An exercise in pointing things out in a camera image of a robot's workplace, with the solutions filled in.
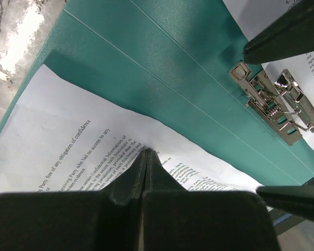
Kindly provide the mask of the metal folder clip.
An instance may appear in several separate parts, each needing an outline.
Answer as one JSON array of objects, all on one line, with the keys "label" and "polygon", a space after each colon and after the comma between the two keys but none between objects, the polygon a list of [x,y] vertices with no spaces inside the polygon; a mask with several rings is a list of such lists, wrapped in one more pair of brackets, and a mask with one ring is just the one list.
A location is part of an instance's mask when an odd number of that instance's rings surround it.
[{"label": "metal folder clip", "polygon": [[239,61],[228,73],[246,93],[246,105],[288,145],[302,139],[301,131],[314,133],[314,106],[289,70],[271,81],[264,70],[251,77],[251,69]]}]

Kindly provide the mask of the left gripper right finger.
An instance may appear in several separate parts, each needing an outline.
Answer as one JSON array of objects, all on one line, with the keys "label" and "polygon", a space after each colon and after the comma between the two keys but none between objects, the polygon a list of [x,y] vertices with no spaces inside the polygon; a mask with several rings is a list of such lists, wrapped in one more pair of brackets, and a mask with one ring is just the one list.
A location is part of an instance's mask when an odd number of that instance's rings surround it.
[{"label": "left gripper right finger", "polygon": [[279,250],[265,203],[248,191],[187,191],[144,152],[138,250]]}]

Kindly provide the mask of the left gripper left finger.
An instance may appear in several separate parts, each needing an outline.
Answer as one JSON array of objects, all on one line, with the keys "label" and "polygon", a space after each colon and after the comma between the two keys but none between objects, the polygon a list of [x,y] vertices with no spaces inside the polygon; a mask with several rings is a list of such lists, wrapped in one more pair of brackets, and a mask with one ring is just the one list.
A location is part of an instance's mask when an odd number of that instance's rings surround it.
[{"label": "left gripper left finger", "polygon": [[100,191],[0,193],[0,250],[136,250],[147,157]]}]

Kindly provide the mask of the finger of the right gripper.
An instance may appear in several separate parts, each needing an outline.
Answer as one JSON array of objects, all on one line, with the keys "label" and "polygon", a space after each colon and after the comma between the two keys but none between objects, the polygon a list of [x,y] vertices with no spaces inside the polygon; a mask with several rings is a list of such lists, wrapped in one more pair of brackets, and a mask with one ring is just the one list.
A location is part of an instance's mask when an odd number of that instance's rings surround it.
[{"label": "finger of the right gripper", "polygon": [[314,1],[301,1],[243,49],[244,60],[261,64],[314,51]]},{"label": "finger of the right gripper", "polygon": [[260,186],[256,193],[269,207],[314,222],[314,186]]}]

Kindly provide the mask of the printed paper stack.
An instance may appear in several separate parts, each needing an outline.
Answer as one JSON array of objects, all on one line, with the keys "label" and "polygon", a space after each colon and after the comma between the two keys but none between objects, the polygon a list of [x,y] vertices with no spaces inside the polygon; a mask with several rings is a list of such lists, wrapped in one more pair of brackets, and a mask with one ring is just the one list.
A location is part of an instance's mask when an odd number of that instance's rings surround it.
[{"label": "printed paper stack", "polygon": [[[248,42],[301,1],[224,1]],[[261,63],[271,81],[287,69],[314,106],[314,51]]]}]

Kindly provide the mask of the teal file folder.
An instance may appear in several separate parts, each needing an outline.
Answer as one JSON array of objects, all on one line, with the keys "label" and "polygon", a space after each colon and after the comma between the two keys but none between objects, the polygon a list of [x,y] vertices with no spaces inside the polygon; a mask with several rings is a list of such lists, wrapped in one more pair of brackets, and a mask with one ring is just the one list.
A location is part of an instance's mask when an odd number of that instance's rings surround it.
[{"label": "teal file folder", "polygon": [[314,151],[288,146],[228,70],[246,40],[222,1],[69,1],[0,123],[37,70],[155,119],[259,185],[302,185]]}]

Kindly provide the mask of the printed paper sheet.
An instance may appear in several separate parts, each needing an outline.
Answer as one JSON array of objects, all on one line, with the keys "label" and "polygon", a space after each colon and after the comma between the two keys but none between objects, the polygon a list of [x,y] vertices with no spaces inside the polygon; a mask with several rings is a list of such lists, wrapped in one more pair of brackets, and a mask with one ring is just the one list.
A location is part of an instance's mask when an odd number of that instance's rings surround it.
[{"label": "printed paper sheet", "polygon": [[146,149],[190,191],[259,183],[161,122],[121,108],[41,66],[0,133],[1,192],[98,191]]}]

